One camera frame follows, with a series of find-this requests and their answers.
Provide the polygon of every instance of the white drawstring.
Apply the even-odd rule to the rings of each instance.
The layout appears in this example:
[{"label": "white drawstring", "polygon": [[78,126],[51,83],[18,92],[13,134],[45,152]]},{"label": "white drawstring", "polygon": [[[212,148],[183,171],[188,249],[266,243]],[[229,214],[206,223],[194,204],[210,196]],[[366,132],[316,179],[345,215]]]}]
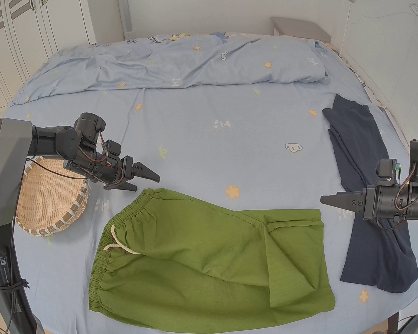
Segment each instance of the white drawstring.
[{"label": "white drawstring", "polygon": [[125,251],[127,251],[128,253],[134,254],[134,255],[140,255],[140,253],[137,253],[133,250],[130,250],[128,247],[124,246],[123,244],[121,244],[121,242],[118,240],[118,238],[116,237],[116,234],[114,233],[115,230],[115,226],[114,224],[111,226],[111,234],[113,235],[114,241],[116,242],[115,244],[109,244],[104,248],[104,251],[107,251],[109,248],[123,248]]}]

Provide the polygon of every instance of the green pants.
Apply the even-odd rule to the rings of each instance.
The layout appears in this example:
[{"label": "green pants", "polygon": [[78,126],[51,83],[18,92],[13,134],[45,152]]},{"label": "green pants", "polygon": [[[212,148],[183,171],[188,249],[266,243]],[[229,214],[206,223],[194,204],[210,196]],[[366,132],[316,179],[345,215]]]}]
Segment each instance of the green pants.
[{"label": "green pants", "polygon": [[[104,250],[115,238],[139,254]],[[334,304],[319,210],[235,212],[167,189],[108,222],[89,284],[90,310],[184,333],[278,326]]]}]

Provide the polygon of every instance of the white headboard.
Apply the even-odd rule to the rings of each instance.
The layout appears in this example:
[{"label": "white headboard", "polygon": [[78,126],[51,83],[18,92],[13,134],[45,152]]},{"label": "white headboard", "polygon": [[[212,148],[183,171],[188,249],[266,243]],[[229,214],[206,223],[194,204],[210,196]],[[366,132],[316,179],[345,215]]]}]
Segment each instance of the white headboard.
[{"label": "white headboard", "polygon": [[332,44],[418,138],[418,0],[344,0]]}]

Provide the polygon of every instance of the star pattern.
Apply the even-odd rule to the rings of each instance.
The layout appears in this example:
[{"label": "star pattern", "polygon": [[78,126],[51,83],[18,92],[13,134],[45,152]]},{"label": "star pattern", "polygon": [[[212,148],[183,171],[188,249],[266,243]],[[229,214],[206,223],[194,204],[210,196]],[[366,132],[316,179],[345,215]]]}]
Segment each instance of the star pattern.
[{"label": "star pattern", "polygon": [[361,291],[361,295],[359,296],[359,299],[361,300],[362,303],[365,303],[369,300],[369,292],[362,290]]},{"label": "star pattern", "polygon": [[229,196],[229,198],[234,199],[235,197],[240,196],[240,192],[238,187],[236,186],[229,186],[229,189],[225,190],[225,193]]}]

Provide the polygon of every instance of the bedside table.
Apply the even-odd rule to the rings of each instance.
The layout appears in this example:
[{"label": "bedside table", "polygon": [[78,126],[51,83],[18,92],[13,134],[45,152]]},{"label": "bedside table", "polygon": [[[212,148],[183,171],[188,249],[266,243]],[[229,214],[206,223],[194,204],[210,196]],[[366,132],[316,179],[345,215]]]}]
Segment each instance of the bedside table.
[{"label": "bedside table", "polygon": [[280,36],[286,35],[331,42],[331,36],[314,22],[275,16],[271,18],[271,21],[274,24],[274,35],[277,32]]}]

